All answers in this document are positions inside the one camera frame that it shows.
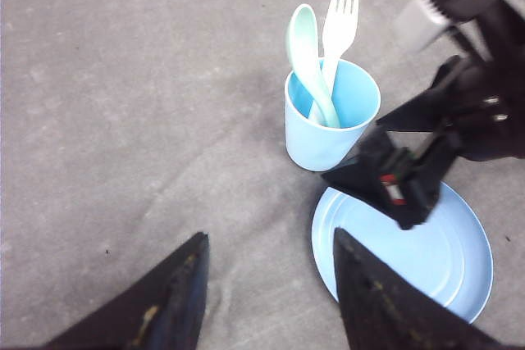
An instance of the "light green spoon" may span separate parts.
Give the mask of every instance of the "light green spoon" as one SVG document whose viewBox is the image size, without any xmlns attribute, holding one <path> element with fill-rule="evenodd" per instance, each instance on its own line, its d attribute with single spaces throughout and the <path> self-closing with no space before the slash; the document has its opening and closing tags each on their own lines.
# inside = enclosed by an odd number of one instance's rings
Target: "light green spoon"
<svg viewBox="0 0 525 350">
<path fill-rule="evenodd" d="M 295 75 L 321 110 L 324 118 L 322 125 L 340 128 L 334 103 L 322 78 L 317 22 L 313 9 L 308 4 L 298 6 L 290 19 L 286 31 L 286 52 Z"/>
</svg>

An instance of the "light blue cup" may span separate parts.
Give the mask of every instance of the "light blue cup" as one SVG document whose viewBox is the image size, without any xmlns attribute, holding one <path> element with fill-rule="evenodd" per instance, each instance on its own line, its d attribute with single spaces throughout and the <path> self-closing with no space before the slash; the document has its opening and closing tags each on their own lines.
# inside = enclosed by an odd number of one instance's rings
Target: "light blue cup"
<svg viewBox="0 0 525 350">
<path fill-rule="evenodd" d="M 364 69 L 339 60 L 332 101 L 341 128 L 309 120 L 312 101 L 310 93 L 290 72 L 285 82 L 286 150 L 306 170 L 330 170 L 346 156 L 377 115 L 381 95 L 376 81 Z"/>
</svg>

